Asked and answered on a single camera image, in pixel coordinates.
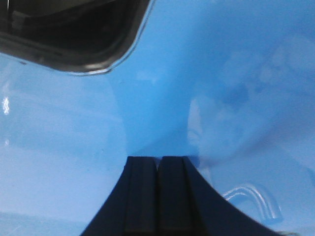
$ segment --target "blue painted surface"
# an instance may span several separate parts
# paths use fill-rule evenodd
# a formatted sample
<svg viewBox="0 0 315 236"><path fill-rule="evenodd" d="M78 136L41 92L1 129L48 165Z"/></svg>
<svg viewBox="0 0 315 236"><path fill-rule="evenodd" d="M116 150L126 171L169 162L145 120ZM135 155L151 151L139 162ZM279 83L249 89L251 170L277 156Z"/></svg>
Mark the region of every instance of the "blue painted surface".
<svg viewBox="0 0 315 236"><path fill-rule="evenodd" d="M156 0L110 73L3 56L1 231L79 235L128 155L190 155L252 218L314 235L314 12L313 0Z"/></svg>

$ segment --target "black rubber strip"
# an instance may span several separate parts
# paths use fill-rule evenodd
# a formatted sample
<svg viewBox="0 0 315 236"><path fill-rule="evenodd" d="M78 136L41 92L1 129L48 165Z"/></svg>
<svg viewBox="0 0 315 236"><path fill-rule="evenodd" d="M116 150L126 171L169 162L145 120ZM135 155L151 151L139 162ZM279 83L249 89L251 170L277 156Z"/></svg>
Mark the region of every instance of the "black rubber strip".
<svg viewBox="0 0 315 236"><path fill-rule="evenodd" d="M132 157L126 236L154 236L157 230L157 167L151 157Z"/></svg>
<svg viewBox="0 0 315 236"><path fill-rule="evenodd" d="M164 157L158 168L160 235L190 236L193 225L183 160Z"/></svg>

